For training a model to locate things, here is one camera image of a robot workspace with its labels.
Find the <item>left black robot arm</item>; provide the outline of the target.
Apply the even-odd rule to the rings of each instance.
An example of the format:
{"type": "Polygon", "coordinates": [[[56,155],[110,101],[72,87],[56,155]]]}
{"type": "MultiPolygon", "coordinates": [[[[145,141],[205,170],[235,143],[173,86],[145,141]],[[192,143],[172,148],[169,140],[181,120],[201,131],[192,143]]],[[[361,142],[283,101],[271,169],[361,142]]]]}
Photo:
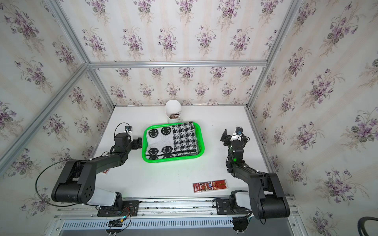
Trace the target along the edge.
{"type": "Polygon", "coordinates": [[[132,150],[142,148],[142,138],[132,139],[130,134],[124,132],[118,133],[114,137],[114,142],[115,145],[107,155],[91,160],[67,161],[52,190],[52,200],[123,210],[121,193],[96,187],[96,176],[111,168],[124,165],[132,150]]]}

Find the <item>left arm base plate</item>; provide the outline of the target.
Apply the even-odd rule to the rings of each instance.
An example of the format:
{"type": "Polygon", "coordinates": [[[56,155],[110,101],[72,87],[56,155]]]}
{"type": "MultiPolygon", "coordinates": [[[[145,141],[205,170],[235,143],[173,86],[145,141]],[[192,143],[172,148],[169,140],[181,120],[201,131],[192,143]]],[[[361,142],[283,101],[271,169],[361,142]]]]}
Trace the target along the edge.
{"type": "Polygon", "coordinates": [[[123,201],[122,205],[100,206],[97,210],[97,217],[121,217],[131,215],[137,216],[140,201],[123,201]]]}

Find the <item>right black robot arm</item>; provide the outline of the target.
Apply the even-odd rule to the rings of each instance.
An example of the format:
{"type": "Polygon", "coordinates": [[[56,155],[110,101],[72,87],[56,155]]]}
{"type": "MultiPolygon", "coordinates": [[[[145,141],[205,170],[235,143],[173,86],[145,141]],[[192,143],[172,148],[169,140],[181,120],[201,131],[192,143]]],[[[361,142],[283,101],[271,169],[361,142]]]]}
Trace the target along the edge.
{"type": "Polygon", "coordinates": [[[248,185],[247,192],[234,193],[236,205],[249,209],[259,220],[289,217],[290,207],[278,175],[259,171],[245,162],[244,147],[249,140],[241,127],[232,135],[225,130],[220,138],[228,147],[227,172],[248,185]]]}

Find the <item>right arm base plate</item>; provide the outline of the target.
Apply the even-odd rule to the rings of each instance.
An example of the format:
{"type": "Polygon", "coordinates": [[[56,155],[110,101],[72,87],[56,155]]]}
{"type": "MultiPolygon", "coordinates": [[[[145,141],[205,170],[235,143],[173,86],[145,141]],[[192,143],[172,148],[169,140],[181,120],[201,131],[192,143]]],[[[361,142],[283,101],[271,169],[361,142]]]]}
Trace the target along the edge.
{"type": "Polygon", "coordinates": [[[215,198],[212,200],[217,215],[253,215],[252,211],[236,205],[233,199],[215,198]]]}

